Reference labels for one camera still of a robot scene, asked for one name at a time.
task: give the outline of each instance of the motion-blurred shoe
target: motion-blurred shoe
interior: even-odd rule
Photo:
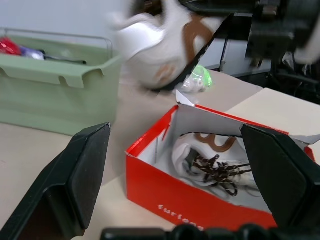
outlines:
[[[178,0],[135,1],[138,14],[114,19],[117,46],[144,87],[173,90],[192,73],[224,18],[197,15]]]
[[[215,134],[182,135],[173,147],[174,168],[198,186],[220,186],[231,196],[238,194],[238,186],[258,189],[241,140]]]

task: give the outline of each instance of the brown shoelace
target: brown shoelace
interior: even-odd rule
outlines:
[[[212,187],[216,187],[217,185],[220,185],[225,189],[225,191],[229,195],[231,195],[232,197],[235,197],[238,194],[238,188],[237,188],[237,185],[229,179],[229,177],[251,172],[252,171],[251,169],[236,171],[237,169],[248,167],[250,166],[250,164],[248,163],[248,164],[242,164],[242,165],[229,166],[225,162],[217,162],[218,167],[214,167],[214,164],[219,159],[219,157],[220,156],[217,154],[211,159],[205,159],[199,155],[195,159],[192,166],[206,173],[203,179],[205,183],[208,183],[214,180],[216,183],[212,184],[211,185]]]

